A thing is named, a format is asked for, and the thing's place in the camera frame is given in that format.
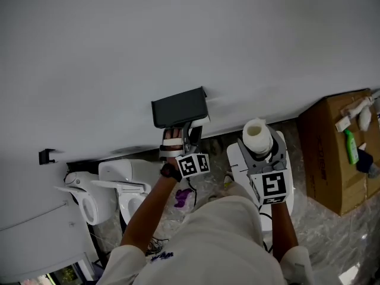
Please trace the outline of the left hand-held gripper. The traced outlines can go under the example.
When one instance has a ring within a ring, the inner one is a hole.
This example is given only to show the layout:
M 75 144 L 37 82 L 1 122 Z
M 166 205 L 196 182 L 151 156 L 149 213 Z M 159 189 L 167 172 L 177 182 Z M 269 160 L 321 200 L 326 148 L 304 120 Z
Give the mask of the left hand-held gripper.
M 163 139 L 159 152 L 159 159 L 164 162 L 162 176 L 186 179 L 210 172 L 208 154 L 200 152 L 202 126 L 191 130 L 191 125 L 192 121 L 184 124 L 182 138 Z

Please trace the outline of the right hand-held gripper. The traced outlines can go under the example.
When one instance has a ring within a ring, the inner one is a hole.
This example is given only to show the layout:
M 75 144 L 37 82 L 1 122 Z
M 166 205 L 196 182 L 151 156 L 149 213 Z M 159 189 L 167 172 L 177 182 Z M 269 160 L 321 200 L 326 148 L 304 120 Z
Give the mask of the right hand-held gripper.
M 284 202 L 289 195 L 286 143 L 276 130 L 270 126 L 268 129 L 273 139 L 271 161 L 255 160 L 242 139 L 237 139 L 248 168 L 247 176 L 259 205 Z

